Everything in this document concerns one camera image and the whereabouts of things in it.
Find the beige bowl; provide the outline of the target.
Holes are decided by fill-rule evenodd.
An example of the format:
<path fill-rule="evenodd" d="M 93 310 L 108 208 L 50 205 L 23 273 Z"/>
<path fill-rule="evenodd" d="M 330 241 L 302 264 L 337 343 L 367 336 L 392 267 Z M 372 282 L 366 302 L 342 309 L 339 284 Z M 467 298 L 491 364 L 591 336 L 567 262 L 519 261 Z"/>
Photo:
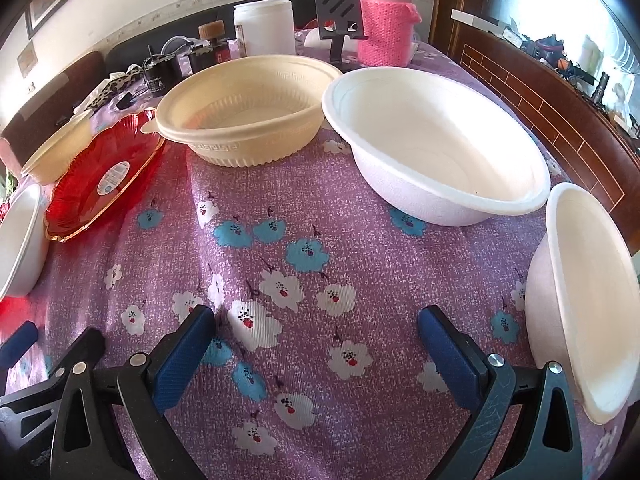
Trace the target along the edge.
<path fill-rule="evenodd" d="M 238 58 L 177 84 L 141 131 L 184 144 L 213 165 L 269 164 L 314 140 L 324 122 L 323 93 L 341 76 L 306 56 Z"/>
<path fill-rule="evenodd" d="M 91 143 L 91 116 L 92 111 L 85 110 L 70 118 L 27 159 L 21 176 L 30 177 L 40 185 L 55 183 L 66 173 L 75 157 Z"/>

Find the red glass plate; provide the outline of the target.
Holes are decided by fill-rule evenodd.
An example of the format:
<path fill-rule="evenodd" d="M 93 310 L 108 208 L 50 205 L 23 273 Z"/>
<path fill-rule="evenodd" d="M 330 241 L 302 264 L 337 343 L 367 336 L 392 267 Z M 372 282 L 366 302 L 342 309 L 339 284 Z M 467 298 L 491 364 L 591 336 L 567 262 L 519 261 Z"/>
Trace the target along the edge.
<path fill-rule="evenodd" d="M 49 240 L 66 242 L 85 231 L 136 183 L 165 143 L 157 131 L 145 130 L 155 115 L 148 107 L 119 119 L 73 159 L 44 213 Z"/>

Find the large white bowl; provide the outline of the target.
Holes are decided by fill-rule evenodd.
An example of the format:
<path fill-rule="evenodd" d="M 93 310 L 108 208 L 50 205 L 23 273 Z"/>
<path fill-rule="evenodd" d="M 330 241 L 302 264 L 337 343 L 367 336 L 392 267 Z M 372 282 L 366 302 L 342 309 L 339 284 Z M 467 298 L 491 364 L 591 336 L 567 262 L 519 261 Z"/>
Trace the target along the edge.
<path fill-rule="evenodd" d="M 322 96 L 372 190 L 404 214 L 472 226 L 540 209 L 551 183 L 544 156 L 506 110 L 455 80 L 408 68 L 362 68 Z"/>

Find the black tin can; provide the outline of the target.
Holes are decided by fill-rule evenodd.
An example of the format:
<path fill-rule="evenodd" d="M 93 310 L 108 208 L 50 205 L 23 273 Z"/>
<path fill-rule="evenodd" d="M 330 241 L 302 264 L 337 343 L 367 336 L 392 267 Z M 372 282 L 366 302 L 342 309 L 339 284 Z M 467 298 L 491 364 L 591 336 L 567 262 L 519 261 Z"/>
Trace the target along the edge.
<path fill-rule="evenodd" d="M 182 71 L 174 54 L 152 54 L 142 64 L 146 86 L 154 98 L 161 98 L 182 81 Z"/>

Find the wooden radiator cabinet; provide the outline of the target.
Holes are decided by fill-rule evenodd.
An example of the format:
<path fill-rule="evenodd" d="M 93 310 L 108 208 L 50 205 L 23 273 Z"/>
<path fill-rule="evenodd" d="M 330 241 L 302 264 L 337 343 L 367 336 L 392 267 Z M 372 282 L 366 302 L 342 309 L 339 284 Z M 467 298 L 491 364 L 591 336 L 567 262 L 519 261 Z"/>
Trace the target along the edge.
<path fill-rule="evenodd" d="M 449 55 L 502 99 L 639 251 L 639 156 L 574 87 L 490 32 L 452 23 Z"/>

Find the black sofa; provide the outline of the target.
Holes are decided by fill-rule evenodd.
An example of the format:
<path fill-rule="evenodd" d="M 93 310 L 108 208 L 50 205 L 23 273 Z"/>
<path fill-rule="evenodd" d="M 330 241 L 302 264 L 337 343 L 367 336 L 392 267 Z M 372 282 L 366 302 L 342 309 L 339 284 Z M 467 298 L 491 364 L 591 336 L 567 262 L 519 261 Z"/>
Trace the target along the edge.
<path fill-rule="evenodd" d="M 244 0 L 244 3 L 268 0 Z M 302 29 L 305 25 L 317 17 L 314 0 L 291 0 L 294 18 L 294 28 Z M 141 64 L 150 53 L 160 53 L 166 42 L 175 36 L 186 38 L 198 38 L 198 28 L 209 22 L 223 21 L 226 37 L 235 38 L 234 7 L 235 3 L 224 6 L 214 6 L 200 12 L 195 12 L 184 18 L 158 25 L 147 32 L 137 32 L 130 39 L 119 41 L 107 54 L 104 55 L 106 70 L 111 72 L 123 72 L 132 64 Z"/>

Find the dark jar with cork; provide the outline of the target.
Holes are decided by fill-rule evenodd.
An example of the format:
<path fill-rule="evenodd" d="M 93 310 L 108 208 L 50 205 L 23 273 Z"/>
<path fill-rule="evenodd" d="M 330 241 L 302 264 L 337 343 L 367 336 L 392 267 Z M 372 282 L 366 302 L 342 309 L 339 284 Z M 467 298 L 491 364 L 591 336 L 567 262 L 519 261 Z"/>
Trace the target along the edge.
<path fill-rule="evenodd" d="M 201 43 L 193 46 L 188 58 L 193 73 L 231 60 L 224 21 L 213 21 L 198 28 Z"/>

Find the white plastic jar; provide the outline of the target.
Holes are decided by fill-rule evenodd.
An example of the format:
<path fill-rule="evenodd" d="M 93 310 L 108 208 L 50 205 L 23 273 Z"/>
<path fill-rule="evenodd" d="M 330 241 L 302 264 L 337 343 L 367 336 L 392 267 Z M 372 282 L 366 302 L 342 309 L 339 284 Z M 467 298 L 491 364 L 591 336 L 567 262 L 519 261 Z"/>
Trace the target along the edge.
<path fill-rule="evenodd" d="M 258 55 L 296 55 L 291 0 L 260 0 L 233 9 L 236 40 L 242 58 Z"/>

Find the black phone stand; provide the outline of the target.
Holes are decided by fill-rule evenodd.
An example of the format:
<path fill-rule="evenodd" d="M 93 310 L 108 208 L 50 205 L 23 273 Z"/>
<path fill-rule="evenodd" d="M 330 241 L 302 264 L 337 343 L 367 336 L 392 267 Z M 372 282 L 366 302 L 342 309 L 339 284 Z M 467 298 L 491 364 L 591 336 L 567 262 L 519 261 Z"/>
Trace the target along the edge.
<path fill-rule="evenodd" d="M 351 72 L 360 67 L 358 61 L 344 61 L 345 39 L 358 42 L 367 36 L 363 32 L 361 0 L 314 0 L 319 37 L 329 39 L 330 64 L 341 72 Z"/>

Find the pink knitted thermos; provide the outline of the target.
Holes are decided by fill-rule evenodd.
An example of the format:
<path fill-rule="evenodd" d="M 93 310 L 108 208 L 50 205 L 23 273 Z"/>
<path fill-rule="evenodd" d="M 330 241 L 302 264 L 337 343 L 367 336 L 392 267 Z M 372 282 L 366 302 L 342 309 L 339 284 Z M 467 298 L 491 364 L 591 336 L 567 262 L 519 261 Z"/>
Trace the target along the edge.
<path fill-rule="evenodd" d="M 360 0 L 360 4 L 364 39 L 358 41 L 359 63 L 407 67 L 413 27 L 421 23 L 413 0 Z"/>

